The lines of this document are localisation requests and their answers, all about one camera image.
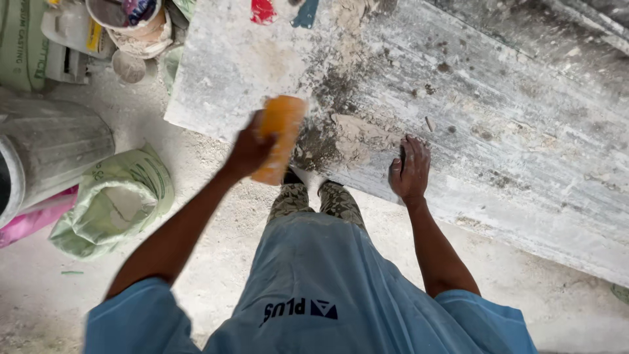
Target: light blue t-shirt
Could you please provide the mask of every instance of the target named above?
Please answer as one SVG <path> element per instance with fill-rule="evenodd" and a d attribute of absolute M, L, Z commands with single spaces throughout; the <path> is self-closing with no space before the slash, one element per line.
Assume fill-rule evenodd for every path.
<path fill-rule="evenodd" d="M 537 353 L 519 310 L 464 290 L 435 299 L 367 233 L 321 213 L 273 220 L 233 315 L 201 351 L 158 278 L 95 307 L 85 353 Z"/>

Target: right hand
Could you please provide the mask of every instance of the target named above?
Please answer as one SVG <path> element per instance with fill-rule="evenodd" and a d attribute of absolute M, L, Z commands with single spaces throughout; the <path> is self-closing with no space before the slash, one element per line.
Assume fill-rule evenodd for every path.
<path fill-rule="evenodd" d="M 271 134 L 264 139 L 258 137 L 257 130 L 263 114 L 263 110 L 253 113 L 247 127 L 238 134 L 236 143 L 222 168 L 236 180 L 255 172 L 267 160 L 275 145 L 277 134 Z"/>
<path fill-rule="evenodd" d="M 391 188 L 407 206 L 425 202 L 424 192 L 428 186 L 430 150 L 419 138 L 407 135 L 402 138 L 404 164 L 399 158 L 391 163 Z"/>

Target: shoe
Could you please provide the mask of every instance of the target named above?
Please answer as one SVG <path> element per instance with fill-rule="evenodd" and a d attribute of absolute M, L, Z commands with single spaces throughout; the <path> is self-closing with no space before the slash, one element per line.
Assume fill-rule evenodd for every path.
<path fill-rule="evenodd" d="M 304 182 L 301 180 L 301 178 L 297 177 L 295 172 L 290 167 L 288 167 L 288 168 L 286 168 L 286 173 L 284 173 L 284 179 L 282 180 L 282 184 L 283 185 L 290 185 L 291 183 L 304 184 Z"/>

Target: sponge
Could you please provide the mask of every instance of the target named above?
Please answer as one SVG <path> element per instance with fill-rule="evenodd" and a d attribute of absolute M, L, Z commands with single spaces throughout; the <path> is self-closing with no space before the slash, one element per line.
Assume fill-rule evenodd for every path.
<path fill-rule="evenodd" d="M 251 179 L 272 186 L 282 183 L 306 108 L 306 102 L 296 97 L 278 96 L 267 100 L 258 135 L 260 138 L 266 138 L 276 133 L 277 141 L 271 149 L 269 158 L 251 175 Z"/>

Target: leg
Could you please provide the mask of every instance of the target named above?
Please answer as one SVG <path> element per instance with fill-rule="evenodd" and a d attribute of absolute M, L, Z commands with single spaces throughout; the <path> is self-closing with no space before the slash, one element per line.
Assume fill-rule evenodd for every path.
<path fill-rule="evenodd" d="M 338 217 L 358 225 L 365 231 L 367 230 L 356 201 L 342 185 L 327 181 L 319 188 L 319 196 L 321 197 L 320 212 Z"/>
<path fill-rule="evenodd" d="M 271 206 L 267 223 L 278 217 L 291 215 L 296 212 L 315 211 L 308 206 L 308 189 L 306 185 L 289 169 L 284 176 L 279 195 Z"/>

